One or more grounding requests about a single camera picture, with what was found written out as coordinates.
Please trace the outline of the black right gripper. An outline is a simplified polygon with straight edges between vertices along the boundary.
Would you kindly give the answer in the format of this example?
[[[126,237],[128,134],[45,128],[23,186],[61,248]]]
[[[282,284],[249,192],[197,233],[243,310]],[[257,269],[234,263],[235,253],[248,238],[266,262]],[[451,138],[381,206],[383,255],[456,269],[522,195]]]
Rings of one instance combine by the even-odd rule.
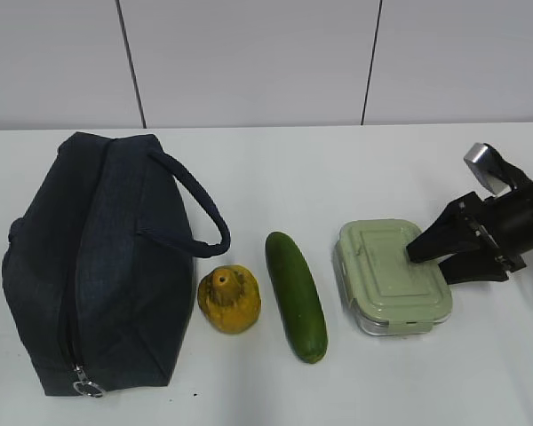
[[[413,263],[448,256],[439,263],[449,285],[508,280],[526,267],[533,249],[533,184],[481,200],[468,193],[451,201],[407,252]]]

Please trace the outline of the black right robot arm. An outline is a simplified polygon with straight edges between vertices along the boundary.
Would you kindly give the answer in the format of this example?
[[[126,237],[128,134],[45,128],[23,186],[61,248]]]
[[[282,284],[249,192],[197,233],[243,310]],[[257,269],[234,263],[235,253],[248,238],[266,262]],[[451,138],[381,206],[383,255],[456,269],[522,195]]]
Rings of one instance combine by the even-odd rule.
[[[413,242],[407,253],[420,264],[439,257],[450,285],[509,279],[526,267],[522,255],[533,249],[533,184],[499,197],[471,192],[451,201]]]

